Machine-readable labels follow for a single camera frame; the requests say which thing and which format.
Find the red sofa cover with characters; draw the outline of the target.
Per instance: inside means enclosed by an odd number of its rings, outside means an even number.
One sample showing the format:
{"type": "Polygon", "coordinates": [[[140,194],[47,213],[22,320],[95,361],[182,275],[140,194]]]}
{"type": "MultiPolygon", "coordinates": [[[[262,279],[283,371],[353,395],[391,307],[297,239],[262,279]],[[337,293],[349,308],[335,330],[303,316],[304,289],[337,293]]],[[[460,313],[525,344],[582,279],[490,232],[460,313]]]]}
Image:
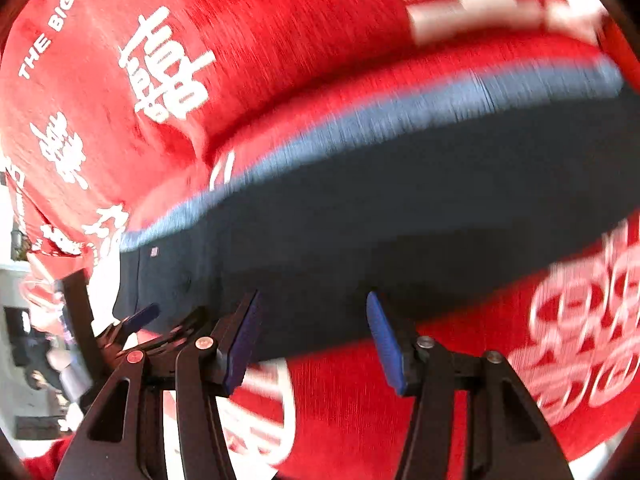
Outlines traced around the red sofa cover with characters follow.
{"type": "MultiPolygon", "coordinates": [[[[334,116],[466,72],[604,60],[639,93],[639,0],[1,0],[2,170],[32,318],[65,340],[58,281],[80,270],[93,333],[128,318],[126,235],[334,116]]],[[[621,437],[610,474],[638,477],[639,206],[426,320],[370,292],[450,351],[500,352],[568,466],[621,437]]],[[[386,382],[366,307],[363,336],[261,360],[259,296],[242,384],[216,400],[231,479],[399,479],[414,401],[386,382]]]]}

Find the black pants with blue trim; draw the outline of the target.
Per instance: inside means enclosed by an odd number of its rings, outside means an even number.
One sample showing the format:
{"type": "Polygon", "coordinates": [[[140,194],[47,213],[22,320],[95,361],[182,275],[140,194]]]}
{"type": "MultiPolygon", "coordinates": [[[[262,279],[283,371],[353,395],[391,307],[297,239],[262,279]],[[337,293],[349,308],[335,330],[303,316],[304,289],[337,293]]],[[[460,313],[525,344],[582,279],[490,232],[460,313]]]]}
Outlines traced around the black pants with blue trim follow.
{"type": "Polygon", "coordinates": [[[426,320],[573,255],[639,206],[639,93],[610,61],[466,72],[334,116],[128,234],[114,313],[258,292],[256,356],[364,335],[377,290],[426,320]]]}

